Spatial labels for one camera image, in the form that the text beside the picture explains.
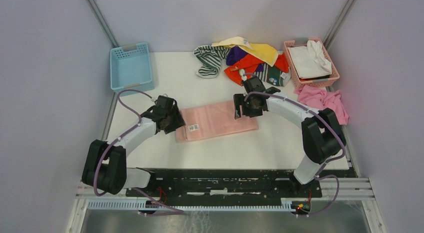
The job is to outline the light pink towel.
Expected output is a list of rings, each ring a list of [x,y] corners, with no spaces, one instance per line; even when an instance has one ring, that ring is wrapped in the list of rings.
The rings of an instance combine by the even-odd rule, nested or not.
[[[235,119],[233,100],[185,108],[181,110],[181,114],[186,125],[176,130],[176,141],[178,143],[205,140],[259,129],[256,118],[242,116]]]

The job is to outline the yellow towel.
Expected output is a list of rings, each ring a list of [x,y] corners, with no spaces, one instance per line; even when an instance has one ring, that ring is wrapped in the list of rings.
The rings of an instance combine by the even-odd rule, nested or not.
[[[235,36],[219,42],[214,42],[211,46],[226,48],[239,47],[242,51],[256,57],[264,63],[267,63],[271,67],[275,65],[279,57],[278,51],[269,44],[250,43],[247,39],[241,36]]]

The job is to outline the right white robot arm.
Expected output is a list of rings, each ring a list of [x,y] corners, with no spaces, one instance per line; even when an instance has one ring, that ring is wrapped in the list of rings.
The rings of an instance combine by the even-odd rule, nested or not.
[[[305,156],[294,170],[288,189],[293,196],[302,197],[327,164],[346,155],[346,139],[336,113],[330,108],[319,110],[290,99],[276,87],[266,88],[251,73],[241,77],[241,85],[246,93],[233,96],[235,119],[270,112],[301,129]]]

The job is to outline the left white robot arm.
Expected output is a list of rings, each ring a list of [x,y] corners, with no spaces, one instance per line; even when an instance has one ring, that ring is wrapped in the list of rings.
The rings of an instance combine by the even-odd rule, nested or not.
[[[92,186],[96,196],[116,195],[123,189],[138,188],[147,197],[154,195],[158,184],[153,173],[139,167],[128,167],[128,156],[144,141],[159,132],[172,133],[185,126],[178,102],[160,95],[154,105],[136,114],[133,126],[112,141],[91,142],[82,172],[82,182]]]

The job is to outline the dark green striped towel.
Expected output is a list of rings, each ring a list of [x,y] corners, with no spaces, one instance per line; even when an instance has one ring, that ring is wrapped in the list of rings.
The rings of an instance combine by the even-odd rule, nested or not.
[[[263,65],[263,70],[256,70],[254,74],[263,82],[275,87],[285,87],[291,79],[291,71],[284,72],[276,66]]]

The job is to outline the purple towel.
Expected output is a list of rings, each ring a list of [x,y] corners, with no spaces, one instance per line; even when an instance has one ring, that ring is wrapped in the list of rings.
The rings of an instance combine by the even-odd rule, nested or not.
[[[246,73],[254,73],[255,71],[263,70],[264,62],[235,46],[229,50],[226,57],[226,65],[237,66],[240,69],[244,69]]]

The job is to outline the orange towel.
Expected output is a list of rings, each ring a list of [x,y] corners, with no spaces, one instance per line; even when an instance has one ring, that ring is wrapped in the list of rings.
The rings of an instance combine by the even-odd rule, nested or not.
[[[278,55],[273,66],[248,54],[226,68],[224,73],[238,85],[242,85],[242,75],[245,74],[248,79],[255,75],[261,81],[276,87],[284,87],[291,79],[291,71],[284,53]]]

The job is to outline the green white striped towel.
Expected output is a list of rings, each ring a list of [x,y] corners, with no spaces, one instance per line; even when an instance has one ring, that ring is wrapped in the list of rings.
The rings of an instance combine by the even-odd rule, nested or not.
[[[193,55],[201,62],[202,66],[196,75],[203,79],[216,78],[221,71],[222,61],[230,52],[225,46],[201,45],[193,50]]]

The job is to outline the bright pink cloth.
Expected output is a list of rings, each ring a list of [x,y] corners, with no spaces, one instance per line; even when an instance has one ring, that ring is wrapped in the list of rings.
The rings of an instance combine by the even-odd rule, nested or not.
[[[329,108],[336,114],[340,125],[347,125],[349,115],[342,103],[340,91],[326,91],[325,89],[305,85],[294,91],[298,95],[297,101],[318,110]]]

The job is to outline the blue plastic basket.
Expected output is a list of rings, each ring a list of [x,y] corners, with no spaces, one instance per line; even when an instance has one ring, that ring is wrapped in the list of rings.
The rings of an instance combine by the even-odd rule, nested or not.
[[[146,42],[116,47],[109,52],[110,88],[115,93],[127,89],[155,88],[149,47]]]

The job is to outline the white cloth in basket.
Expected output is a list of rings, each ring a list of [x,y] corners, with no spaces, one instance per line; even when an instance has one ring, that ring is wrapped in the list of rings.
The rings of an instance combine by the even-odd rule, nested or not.
[[[309,40],[306,45],[289,47],[288,52],[300,79],[321,78],[332,74],[332,63],[325,57],[320,41]]]

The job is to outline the pink plastic basket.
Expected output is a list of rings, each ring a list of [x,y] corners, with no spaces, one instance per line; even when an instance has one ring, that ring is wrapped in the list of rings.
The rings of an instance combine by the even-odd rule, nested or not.
[[[337,81],[340,78],[340,74],[337,71],[336,67],[334,66],[333,61],[331,57],[329,56],[327,49],[324,46],[322,46],[324,57],[332,63],[331,75],[328,78],[320,78],[320,79],[312,78],[308,80],[300,80],[298,76],[298,72],[297,72],[296,66],[294,65],[292,61],[292,56],[289,52],[289,48],[306,46],[309,40],[322,43],[321,39],[318,37],[298,38],[298,39],[286,40],[283,42],[283,53],[285,54],[287,63],[289,65],[291,79],[293,81],[294,87],[296,89],[302,88],[304,86],[311,86],[316,88],[330,87],[335,81]]]

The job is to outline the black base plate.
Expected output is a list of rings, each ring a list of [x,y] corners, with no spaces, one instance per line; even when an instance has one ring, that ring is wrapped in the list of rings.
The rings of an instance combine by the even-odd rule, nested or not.
[[[304,186],[289,169],[152,168],[142,189],[172,207],[279,206],[282,199],[323,199],[323,182]]]

